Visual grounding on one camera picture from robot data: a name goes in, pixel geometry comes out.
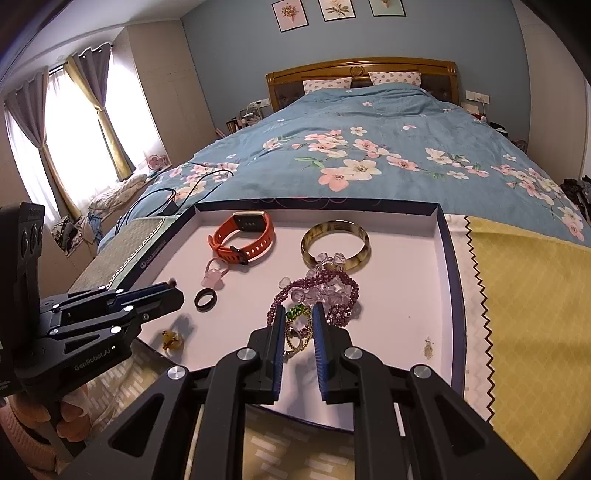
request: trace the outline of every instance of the watch buckle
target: watch buckle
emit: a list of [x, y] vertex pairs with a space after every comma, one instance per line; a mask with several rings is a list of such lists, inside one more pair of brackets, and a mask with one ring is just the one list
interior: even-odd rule
[[244, 265], [244, 266], [248, 265], [248, 259], [246, 257], [246, 254], [242, 250], [238, 250], [234, 245], [230, 246], [230, 250], [232, 250], [234, 253], [238, 254], [238, 258], [240, 260], [239, 261], [240, 265]]

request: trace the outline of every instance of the yellow cloth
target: yellow cloth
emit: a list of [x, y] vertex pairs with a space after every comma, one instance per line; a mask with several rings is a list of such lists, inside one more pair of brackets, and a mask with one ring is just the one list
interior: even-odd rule
[[492, 331], [491, 423], [556, 480], [591, 429], [591, 249], [469, 220]]

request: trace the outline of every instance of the pink flower print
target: pink flower print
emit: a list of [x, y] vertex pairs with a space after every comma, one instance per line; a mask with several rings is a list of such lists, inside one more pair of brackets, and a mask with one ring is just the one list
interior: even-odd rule
[[328, 135], [324, 135], [324, 134], [310, 134], [310, 135], [306, 135], [304, 137], [304, 140], [310, 141], [310, 140], [319, 140], [321, 138], [326, 138], [328, 137]]
[[326, 153], [329, 158], [342, 158], [347, 156], [347, 152], [345, 150], [329, 150], [328, 152], [324, 153]]
[[218, 163], [217, 164], [217, 167], [218, 168], [222, 168], [224, 170], [230, 170], [230, 171], [236, 171], [236, 170], [238, 170], [238, 167], [239, 166], [240, 166], [239, 163], [228, 163], [228, 162], [224, 162], [224, 163]]
[[328, 185], [333, 192], [340, 192], [349, 186], [349, 180], [354, 180], [352, 175], [348, 175], [345, 170], [347, 167], [323, 168], [320, 172], [323, 174], [318, 183]]
[[282, 143], [279, 142], [279, 138], [278, 137], [271, 138], [270, 140], [267, 140], [262, 145], [262, 147], [265, 150], [275, 150], [276, 148], [279, 148], [280, 146], [282, 146]]
[[500, 171], [503, 175], [510, 175], [513, 171], [509, 165], [501, 165], [501, 168], [495, 167], [494, 165], [491, 167], [493, 170]]
[[213, 168], [205, 167], [204, 165], [194, 165], [193, 168], [191, 169], [191, 171], [199, 174], [199, 176], [202, 176], [202, 175], [205, 175], [206, 173], [213, 171]]
[[183, 172], [183, 168], [182, 167], [176, 167], [173, 168], [170, 173], [168, 174], [168, 176], [172, 179], [174, 177], [176, 177], [177, 175], [180, 175]]
[[573, 234], [573, 236], [577, 237], [582, 242], [585, 241], [585, 237], [583, 236], [583, 232], [577, 228], [574, 223], [570, 223], [566, 225], [569, 229], [569, 232]]
[[353, 180], [371, 180], [371, 175], [381, 175], [376, 166], [376, 162], [373, 160], [351, 160], [347, 158], [343, 160], [343, 163], [347, 166], [344, 172], [347, 175], [351, 175]]
[[388, 160], [388, 163], [390, 165], [393, 165], [395, 167], [400, 167], [404, 170], [419, 171], [419, 169], [417, 168], [417, 164], [415, 162], [404, 160], [400, 155], [396, 153], [392, 156], [387, 156], [386, 160]]
[[464, 168], [466, 169], [466, 171], [468, 173], [475, 173], [479, 177], [486, 178], [488, 176], [488, 172], [487, 171], [484, 171], [484, 170], [475, 170], [474, 169], [474, 166], [472, 166], [472, 165], [468, 165], [468, 166], [466, 166]]
[[535, 179], [542, 178], [542, 175], [540, 175], [539, 173], [537, 173], [533, 168], [528, 168], [527, 171]]
[[455, 179], [459, 179], [459, 180], [467, 180], [468, 179], [468, 177], [466, 175], [464, 175], [463, 172], [461, 172], [461, 171], [450, 170], [447, 172], [447, 174], [450, 177], [454, 177]]
[[353, 135], [359, 135], [361, 137], [363, 134], [366, 134], [367, 132], [368, 131], [364, 130], [363, 127], [351, 127], [351, 133]]
[[370, 140], [364, 139], [361, 140], [360, 138], [358, 138], [357, 140], [355, 140], [353, 142], [353, 144], [355, 145], [355, 147], [357, 147], [360, 150], [364, 150], [366, 152], [376, 152], [378, 151], [378, 146], [373, 143]]
[[538, 192], [536, 191], [535, 185], [533, 183], [530, 183], [528, 181], [522, 181], [519, 183], [519, 186], [524, 188], [530, 197], [540, 198], [538, 196]]
[[533, 178], [531, 178], [527, 173], [525, 173], [524, 171], [516, 171], [516, 170], [511, 170], [509, 172], [509, 175], [512, 175], [518, 179], [520, 179], [521, 181], [526, 181], [527, 183], [535, 183], [535, 180]]
[[337, 146], [337, 143], [334, 142], [334, 138], [326, 137], [326, 138], [319, 138], [318, 143], [322, 145], [326, 145], [327, 148], [334, 148]]
[[189, 194], [191, 194], [191, 197], [192, 197], [193, 195], [201, 193], [203, 190], [205, 190], [206, 183], [207, 183], [207, 180], [202, 180], [199, 183], [196, 183], [195, 181], [193, 181], [188, 186], [178, 189], [174, 199], [175, 200], [184, 200], [185, 198], [187, 198], [187, 196], [189, 196]]
[[583, 219], [580, 215], [574, 213], [570, 207], [558, 207], [558, 210], [560, 210], [564, 214], [564, 216], [562, 217], [562, 221], [565, 225], [568, 225], [569, 223], [574, 223], [579, 230], [583, 229]]

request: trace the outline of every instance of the blue wall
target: blue wall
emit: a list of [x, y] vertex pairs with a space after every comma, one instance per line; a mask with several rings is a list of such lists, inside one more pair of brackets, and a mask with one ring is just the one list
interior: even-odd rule
[[302, 0], [309, 26], [281, 33], [274, 0], [207, 0], [182, 18], [213, 122], [268, 97], [265, 75], [317, 61], [391, 56], [452, 60], [460, 98], [490, 95], [490, 121], [528, 138], [530, 79], [511, 0], [403, 0], [406, 17], [374, 17], [352, 0], [356, 18], [324, 22], [318, 0]]

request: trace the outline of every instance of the floral duvet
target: floral duvet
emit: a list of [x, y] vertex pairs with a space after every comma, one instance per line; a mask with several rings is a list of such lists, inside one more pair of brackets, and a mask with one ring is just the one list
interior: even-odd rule
[[[278, 197], [436, 202], [445, 213], [591, 246], [589, 226], [576, 207], [521, 150], [462, 108], [403, 83], [309, 93], [164, 172], [147, 193], [172, 188], [177, 204], [190, 195], [185, 209], [216, 186], [205, 202]], [[169, 194], [143, 200], [131, 218], [147, 215]]]

